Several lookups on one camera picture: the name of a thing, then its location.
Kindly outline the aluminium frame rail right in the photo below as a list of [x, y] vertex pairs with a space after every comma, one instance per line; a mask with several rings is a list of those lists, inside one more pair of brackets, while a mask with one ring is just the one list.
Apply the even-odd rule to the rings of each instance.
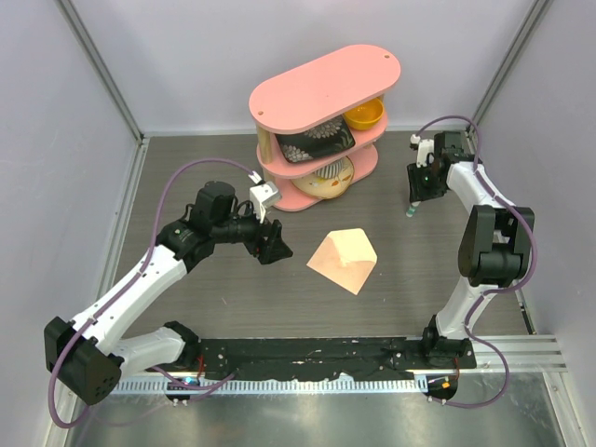
[[517, 61], [520, 59], [525, 47], [531, 40], [539, 23], [542, 21], [552, 4], [551, 0], [534, 0], [531, 2], [521, 25], [513, 35], [505, 55], [499, 63], [489, 85], [485, 90], [479, 105], [472, 116], [477, 126], [485, 118], [494, 102], [499, 90], [503, 87], [508, 76], [511, 74]]

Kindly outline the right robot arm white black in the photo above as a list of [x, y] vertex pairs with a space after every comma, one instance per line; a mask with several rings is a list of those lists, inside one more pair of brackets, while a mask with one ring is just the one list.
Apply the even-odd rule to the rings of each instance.
[[420, 345], [425, 364], [450, 368], [470, 361], [471, 330], [492, 298], [528, 273], [535, 214], [501, 195], [479, 159], [464, 151], [460, 133], [442, 131], [431, 139], [414, 134], [410, 146], [416, 160], [407, 167], [407, 216], [447, 192], [457, 195], [468, 214], [457, 253], [460, 279]]

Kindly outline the pink envelope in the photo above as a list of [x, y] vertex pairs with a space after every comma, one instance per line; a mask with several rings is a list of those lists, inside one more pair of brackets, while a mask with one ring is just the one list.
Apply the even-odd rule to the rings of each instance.
[[362, 228], [331, 231], [306, 265], [343, 289], [358, 295], [377, 263]]

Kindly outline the striped small bowl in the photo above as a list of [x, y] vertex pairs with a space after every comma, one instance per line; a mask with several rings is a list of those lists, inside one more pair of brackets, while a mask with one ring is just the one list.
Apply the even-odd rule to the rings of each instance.
[[341, 158], [323, 168], [317, 169], [313, 174], [321, 179], [329, 180], [338, 177], [344, 169], [345, 160]]

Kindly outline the aluminium frame rail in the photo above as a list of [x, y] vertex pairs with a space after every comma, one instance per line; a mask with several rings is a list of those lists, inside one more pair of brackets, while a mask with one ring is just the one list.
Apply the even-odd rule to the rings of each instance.
[[64, 17], [66, 23], [71, 28], [75, 39], [85, 53], [91, 67], [99, 77], [109, 98], [113, 102], [116, 110], [124, 120], [129, 133], [134, 141], [141, 145], [144, 140], [144, 134], [141, 131], [136, 119], [134, 118], [124, 96], [117, 86], [110, 70], [105, 63], [99, 49], [97, 48], [88, 27], [83, 22], [75, 3], [71, 0], [56, 0], [55, 4]]
[[531, 2], [521, 25], [513, 35], [505, 55], [499, 63], [489, 85], [485, 90], [479, 105], [472, 116], [477, 126], [485, 118], [494, 102], [499, 90], [503, 87], [508, 76], [511, 74], [517, 61], [520, 59], [525, 47], [531, 40], [539, 23], [542, 21], [552, 4], [551, 0], [534, 0]]

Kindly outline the aluminium frame rail left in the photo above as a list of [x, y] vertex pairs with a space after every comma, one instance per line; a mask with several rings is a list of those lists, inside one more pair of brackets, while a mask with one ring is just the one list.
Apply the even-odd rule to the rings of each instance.
[[124, 120], [129, 133], [134, 141], [141, 145], [144, 140], [144, 134], [141, 131], [136, 119], [134, 118], [124, 96], [117, 86], [110, 70], [105, 63], [99, 49], [97, 48], [88, 27], [83, 22], [75, 3], [71, 0], [56, 0], [55, 4], [64, 17], [66, 23], [71, 28], [75, 39], [85, 53], [91, 67], [99, 77], [109, 98], [113, 102], [116, 110]]

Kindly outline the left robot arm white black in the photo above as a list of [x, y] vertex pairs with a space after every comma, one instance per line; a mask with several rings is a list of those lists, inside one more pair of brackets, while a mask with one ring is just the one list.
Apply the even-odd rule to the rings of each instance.
[[241, 243], [260, 264], [290, 258], [279, 220], [266, 211], [281, 199], [271, 182], [251, 187], [240, 202], [234, 187], [208, 182], [165, 225], [139, 263], [111, 290], [70, 320], [55, 317], [44, 329], [45, 358], [52, 376], [87, 405], [105, 399], [129, 375], [162, 364], [180, 372], [197, 363], [199, 340], [177, 321], [130, 339], [131, 324], [170, 286], [189, 274], [218, 244]]

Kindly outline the yellow bowl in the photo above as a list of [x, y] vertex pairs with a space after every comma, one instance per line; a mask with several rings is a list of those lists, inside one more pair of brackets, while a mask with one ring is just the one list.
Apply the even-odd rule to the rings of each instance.
[[383, 117], [385, 106], [379, 98], [362, 103], [345, 113], [343, 117], [349, 127], [355, 130], [373, 128]]

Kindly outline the beige patterned plate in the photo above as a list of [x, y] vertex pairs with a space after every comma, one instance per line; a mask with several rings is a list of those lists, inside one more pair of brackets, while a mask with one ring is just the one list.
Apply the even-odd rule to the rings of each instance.
[[347, 156], [343, 159], [345, 160], [345, 169], [338, 177], [325, 180], [312, 172], [303, 177], [291, 179], [291, 183], [308, 196], [319, 199], [336, 198], [348, 189], [355, 175], [352, 161]]

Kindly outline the black floral plate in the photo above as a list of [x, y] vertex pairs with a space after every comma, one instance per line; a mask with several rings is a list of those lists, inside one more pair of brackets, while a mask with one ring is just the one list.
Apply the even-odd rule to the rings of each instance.
[[355, 146], [355, 138], [341, 115], [300, 133], [277, 134], [276, 139], [290, 163], [334, 156]]

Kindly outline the pink three-tier shelf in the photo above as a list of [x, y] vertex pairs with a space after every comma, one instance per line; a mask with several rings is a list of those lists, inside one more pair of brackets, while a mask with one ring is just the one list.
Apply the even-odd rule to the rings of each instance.
[[346, 156], [355, 172], [351, 182], [369, 176], [376, 168], [374, 143], [387, 127], [387, 112], [369, 129], [354, 129], [355, 145], [342, 154], [292, 164], [278, 146], [278, 135], [309, 130], [369, 102], [381, 100], [400, 79], [398, 58], [374, 45], [341, 47], [317, 59], [273, 76], [251, 93], [249, 109], [257, 128], [256, 154], [264, 177], [278, 187], [279, 210], [306, 210], [320, 201], [297, 189], [292, 181]]

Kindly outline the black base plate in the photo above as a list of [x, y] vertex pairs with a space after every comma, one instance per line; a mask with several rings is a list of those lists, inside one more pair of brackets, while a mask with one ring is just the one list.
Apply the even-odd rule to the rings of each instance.
[[346, 374], [356, 381], [410, 377], [417, 370], [477, 367], [472, 343], [407, 337], [202, 339], [168, 373], [203, 372], [210, 380], [321, 382]]

